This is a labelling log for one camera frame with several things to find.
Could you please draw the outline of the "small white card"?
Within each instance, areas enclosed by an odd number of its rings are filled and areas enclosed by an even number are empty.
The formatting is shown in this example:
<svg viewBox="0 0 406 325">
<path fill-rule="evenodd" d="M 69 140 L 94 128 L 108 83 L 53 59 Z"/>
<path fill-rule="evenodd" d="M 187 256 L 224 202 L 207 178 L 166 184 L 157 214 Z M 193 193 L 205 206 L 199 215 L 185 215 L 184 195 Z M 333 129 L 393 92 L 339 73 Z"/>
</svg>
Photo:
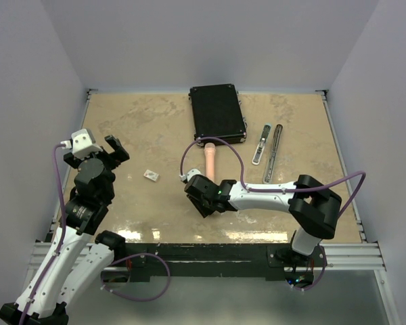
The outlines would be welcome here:
<svg viewBox="0 0 406 325">
<path fill-rule="evenodd" d="M 145 178 L 147 178 L 147 179 L 150 179 L 150 180 L 153 181 L 153 182 L 157 182 L 158 179 L 159 179 L 159 177 L 160 177 L 158 173 L 156 173 L 156 172 L 154 172 L 154 171 L 151 171 L 151 170 L 149 170 L 149 169 L 147 169 L 147 170 L 144 172 L 143 176 L 144 176 Z"/>
</svg>

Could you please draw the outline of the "light blue stapler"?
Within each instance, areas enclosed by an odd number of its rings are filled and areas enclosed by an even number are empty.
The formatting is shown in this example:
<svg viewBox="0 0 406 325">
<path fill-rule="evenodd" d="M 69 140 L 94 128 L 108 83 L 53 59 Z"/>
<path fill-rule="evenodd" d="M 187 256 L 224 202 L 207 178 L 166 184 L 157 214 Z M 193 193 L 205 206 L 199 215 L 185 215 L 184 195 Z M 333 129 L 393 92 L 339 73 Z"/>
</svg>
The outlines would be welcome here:
<svg viewBox="0 0 406 325">
<path fill-rule="evenodd" d="M 258 145 L 256 147 L 256 150 L 254 152 L 254 155 L 252 157 L 252 164 L 253 165 L 259 165 L 261 158 L 263 156 L 263 152 L 267 143 L 267 139 L 269 137 L 269 134 L 271 132 L 271 124 L 267 123 L 264 125 L 260 139 L 258 141 Z"/>
</svg>

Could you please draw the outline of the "grey stapler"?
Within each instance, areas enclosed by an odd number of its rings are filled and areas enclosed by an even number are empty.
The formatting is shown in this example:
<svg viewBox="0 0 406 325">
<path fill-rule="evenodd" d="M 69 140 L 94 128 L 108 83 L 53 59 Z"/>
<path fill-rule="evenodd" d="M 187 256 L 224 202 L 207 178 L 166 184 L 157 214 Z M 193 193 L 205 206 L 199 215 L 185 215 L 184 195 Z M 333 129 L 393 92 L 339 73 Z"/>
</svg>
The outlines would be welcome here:
<svg viewBox="0 0 406 325">
<path fill-rule="evenodd" d="M 283 131 L 283 126 L 281 124 L 277 124 L 275 127 L 274 134 L 273 134 L 273 142 L 272 142 L 272 146 L 271 146 L 269 159 L 267 161 L 265 172 L 263 174 L 263 183 L 264 184 L 269 184 L 272 182 L 274 169 L 275 169 L 275 160 L 276 160 L 277 151 L 279 148 L 279 142 L 280 142 L 282 131 Z"/>
</svg>

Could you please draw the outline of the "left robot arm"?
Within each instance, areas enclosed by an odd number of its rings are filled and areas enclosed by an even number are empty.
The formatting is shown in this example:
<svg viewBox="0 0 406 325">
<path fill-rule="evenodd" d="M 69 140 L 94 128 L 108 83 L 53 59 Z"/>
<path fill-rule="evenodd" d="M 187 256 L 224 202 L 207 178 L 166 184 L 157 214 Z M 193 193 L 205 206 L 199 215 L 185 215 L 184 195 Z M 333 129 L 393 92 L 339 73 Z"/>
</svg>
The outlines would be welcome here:
<svg viewBox="0 0 406 325">
<path fill-rule="evenodd" d="M 125 240 L 112 232 L 105 232 L 106 240 L 77 261 L 114 198 L 113 170 L 129 159 L 119 139 L 112 135 L 104 139 L 111 153 L 96 143 L 88 129 L 61 142 L 68 150 L 64 161 L 77 170 L 74 187 L 69 201 L 60 203 L 60 226 L 40 268 L 16 301 L 0 309 L 0 319 L 6 324 L 67 324 L 67 309 L 102 268 L 125 261 Z"/>
</svg>

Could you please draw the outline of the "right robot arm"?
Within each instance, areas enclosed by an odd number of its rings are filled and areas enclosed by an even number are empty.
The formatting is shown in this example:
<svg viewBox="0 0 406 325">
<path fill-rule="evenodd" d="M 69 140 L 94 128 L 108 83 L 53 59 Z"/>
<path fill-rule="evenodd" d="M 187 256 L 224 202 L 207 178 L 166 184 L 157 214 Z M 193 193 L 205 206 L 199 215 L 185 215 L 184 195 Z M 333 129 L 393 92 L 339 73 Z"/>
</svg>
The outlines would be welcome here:
<svg viewBox="0 0 406 325">
<path fill-rule="evenodd" d="M 138 147 L 115 170 L 115 197 L 102 222 L 127 242 L 288 243 L 297 266 L 331 240 L 342 199 L 309 175 L 285 183 L 251 183 L 238 148 L 214 142 L 214 177 L 204 149 L 168 143 Z"/>
</svg>

